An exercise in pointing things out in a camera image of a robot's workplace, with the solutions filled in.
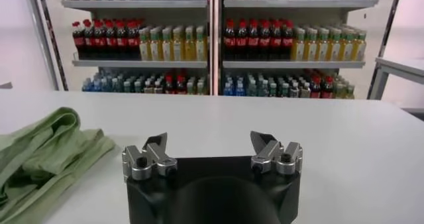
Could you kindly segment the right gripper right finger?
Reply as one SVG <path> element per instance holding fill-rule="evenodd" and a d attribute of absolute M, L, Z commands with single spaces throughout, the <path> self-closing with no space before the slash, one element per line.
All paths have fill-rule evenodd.
<path fill-rule="evenodd" d="M 273 135 L 250 132 L 255 155 L 250 159 L 250 167 L 255 174 L 275 171 L 283 176 L 301 173 L 303 167 L 303 148 L 298 142 L 290 142 L 287 147 Z"/>

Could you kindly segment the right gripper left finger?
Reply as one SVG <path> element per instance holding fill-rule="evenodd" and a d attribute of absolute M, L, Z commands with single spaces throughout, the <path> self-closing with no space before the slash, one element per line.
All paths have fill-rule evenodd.
<path fill-rule="evenodd" d="M 148 137 L 139 150 L 135 145 L 124 147 L 122 156 L 123 178 L 134 181 L 151 179 L 153 173 L 161 177 L 171 178 L 178 169 L 178 161 L 166 154 L 168 134 Z"/>

